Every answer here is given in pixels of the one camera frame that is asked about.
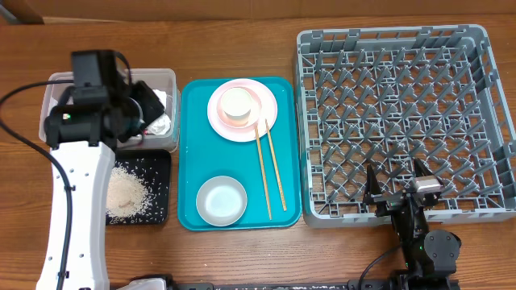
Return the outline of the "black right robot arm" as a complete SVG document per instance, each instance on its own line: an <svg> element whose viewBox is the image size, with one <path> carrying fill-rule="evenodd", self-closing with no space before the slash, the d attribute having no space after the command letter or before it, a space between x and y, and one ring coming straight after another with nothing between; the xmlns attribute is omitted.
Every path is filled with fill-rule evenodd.
<svg viewBox="0 0 516 290"><path fill-rule="evenodd" d="M438 204L444 184L424 163L413 160L415 178L409 188L391 196L382 194L372 166L367 166L363 203L375 205L375 215L389 217L399 245L373 260L362 272L358 289L458 289L449 275L456 272L462 242L452 232L431 230L424 209ZM397 250L406 268L393 271L387 280L367 282L370 269Z"/></svg>

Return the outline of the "grey white bowl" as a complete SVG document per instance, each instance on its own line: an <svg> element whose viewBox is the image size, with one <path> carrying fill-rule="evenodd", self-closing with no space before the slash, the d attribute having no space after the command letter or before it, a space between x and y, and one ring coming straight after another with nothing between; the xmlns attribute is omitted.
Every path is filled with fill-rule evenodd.
<svg viewBox="0 0 516 290"><path fill-rule="evenodd" d="M201 219L211 226L235 224L244 214L248 195L240 182L230 176L215 176L198 190L196 209Z"/></svg>

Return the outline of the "white rice pile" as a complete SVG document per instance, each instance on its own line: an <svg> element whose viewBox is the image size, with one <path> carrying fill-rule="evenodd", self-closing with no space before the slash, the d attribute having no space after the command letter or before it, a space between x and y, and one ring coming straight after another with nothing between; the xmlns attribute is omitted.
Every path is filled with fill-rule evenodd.
<svg viewBox="0 0 516 290"><path fill-rule="evenodd" d="M110 174L106 200L107 225L157 224L164 220L159 205L161 183L151 169L129 161L116 161Z"/></svg>

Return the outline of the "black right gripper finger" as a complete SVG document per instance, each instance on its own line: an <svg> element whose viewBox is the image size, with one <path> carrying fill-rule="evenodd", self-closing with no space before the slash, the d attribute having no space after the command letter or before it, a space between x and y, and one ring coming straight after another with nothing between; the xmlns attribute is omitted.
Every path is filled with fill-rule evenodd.
<svg viewBox="0 0 516 290"><path fill-rule="evenodd" d="M414 158L414 173L416 177L433 176L434 173L419 159Z"/></svg>
<svg viewBox="0 0 516 290"><path fill-rule="evenodd" d="M381 187L378 183L377 176L372 165L367 166L367 179L364 190L365 197L379 197L382 195Z"/></svg>

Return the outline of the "white napkin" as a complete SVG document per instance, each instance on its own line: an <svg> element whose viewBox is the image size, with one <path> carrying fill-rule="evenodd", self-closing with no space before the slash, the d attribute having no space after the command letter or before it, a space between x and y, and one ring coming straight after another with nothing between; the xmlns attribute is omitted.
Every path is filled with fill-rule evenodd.
<svg viewBox="0 0 516 290"><path fill-rule="evenodd" d="M154 89L154 94L159 98L160 103L166 108L167 93L162 90ZM146 129L147 135L164 135L171 127L171 118L164 112L158 119L152 122Z"/></svg>

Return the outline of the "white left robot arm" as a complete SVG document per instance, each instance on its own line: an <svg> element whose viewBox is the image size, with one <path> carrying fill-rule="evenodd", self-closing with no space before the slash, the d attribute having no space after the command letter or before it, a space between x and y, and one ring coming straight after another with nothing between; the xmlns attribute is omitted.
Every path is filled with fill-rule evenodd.
<svg viewBox="0 0 516 290"><path fill-rule="evenodd" d="M135 135L142 106L131 87L49 81L40 116L51 148L52 212L38 289L108 289L106 200L115 150Z"/></svg>

